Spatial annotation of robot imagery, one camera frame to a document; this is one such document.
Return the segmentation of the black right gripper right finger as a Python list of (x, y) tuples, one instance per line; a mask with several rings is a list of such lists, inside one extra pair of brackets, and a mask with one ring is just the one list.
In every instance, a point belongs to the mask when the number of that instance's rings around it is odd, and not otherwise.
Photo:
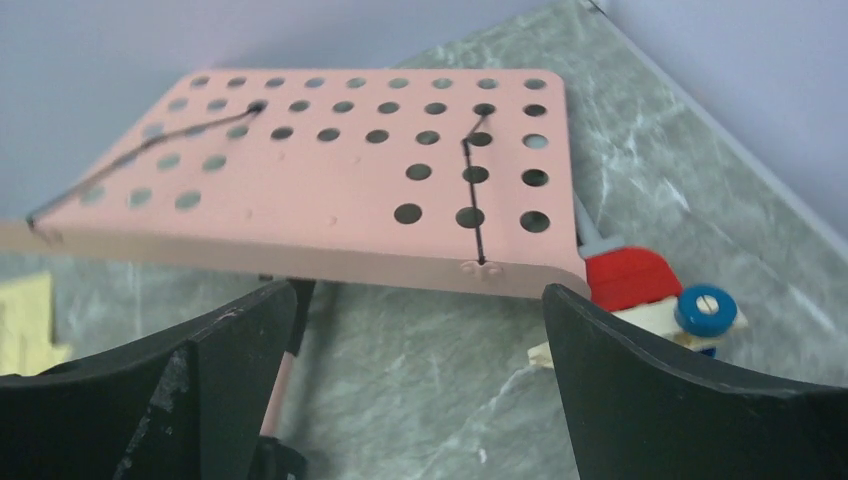
[(559, 284), (542, 301), (581, 478), (846, 477), (845, 388), (709, 358)]

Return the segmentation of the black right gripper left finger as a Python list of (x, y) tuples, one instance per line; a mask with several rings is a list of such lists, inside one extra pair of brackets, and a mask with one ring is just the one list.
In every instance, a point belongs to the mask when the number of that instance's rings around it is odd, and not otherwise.
[(296, 312), (285, 282), (1, 379), (5, 479), (246, 479)]

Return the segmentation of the pink perforated music stand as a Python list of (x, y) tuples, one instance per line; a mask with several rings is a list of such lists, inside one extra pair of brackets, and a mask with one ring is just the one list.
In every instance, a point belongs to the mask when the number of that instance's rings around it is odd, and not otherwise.
[[(268, 274), (296, 294), (279, 367), (318, 281), (584, 295), (565, 103), (545, 70), (202, 71), (1, 245)], [(279, 399), (246, 479), (305, 473)]]

